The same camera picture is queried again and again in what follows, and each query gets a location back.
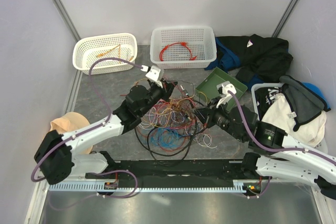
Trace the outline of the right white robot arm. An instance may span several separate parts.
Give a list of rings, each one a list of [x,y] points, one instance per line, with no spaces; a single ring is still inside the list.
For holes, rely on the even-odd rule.
[[[251,153],[240,166],[248,179],[262,177],[295,180],[335,199],[335,157],[294,138],[284,130],[258,120],[244,105],[226,112],[224,107],[209,104],[197,108],[195,115],[204,128],[218,126],[241,142]]]

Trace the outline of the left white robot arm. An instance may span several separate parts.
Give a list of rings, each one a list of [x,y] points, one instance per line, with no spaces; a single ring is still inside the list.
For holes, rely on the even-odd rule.
[[[48,132],[35,153],[37,165],[31,180],[40,181],[35,177],[39,170],[48,184],[62,182],[74,171],[75,156],[90,146],[135,129],[160,100],[169,100],[176,85],[176,81],[162,80],[160,85],[151,82],[149,88],[133,86],[121,105],[104,119],[64,134]]]

